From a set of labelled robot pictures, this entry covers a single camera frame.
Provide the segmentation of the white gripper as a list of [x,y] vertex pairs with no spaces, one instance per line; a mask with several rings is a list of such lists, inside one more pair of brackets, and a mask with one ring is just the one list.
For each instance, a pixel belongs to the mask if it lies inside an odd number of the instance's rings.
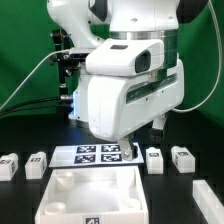
[[180,59],[167,70],[167,77],[157,82],[150,82],[147,74],[134,78],[94,75],[88,85],[90,131],[103,140],[120,139],[122,158],[132,161],[133,143],[127,135],[153,120],[150,138],[162,141],[164,113],[180,105],[183,97],[184,69]]

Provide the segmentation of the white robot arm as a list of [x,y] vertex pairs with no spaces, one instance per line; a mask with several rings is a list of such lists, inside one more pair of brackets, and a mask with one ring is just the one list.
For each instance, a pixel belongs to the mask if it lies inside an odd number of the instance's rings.
[[133,133],[180,105],[178,28],[208,0],[47,0],[59,73],[79,74],[71,118],[133,160]]

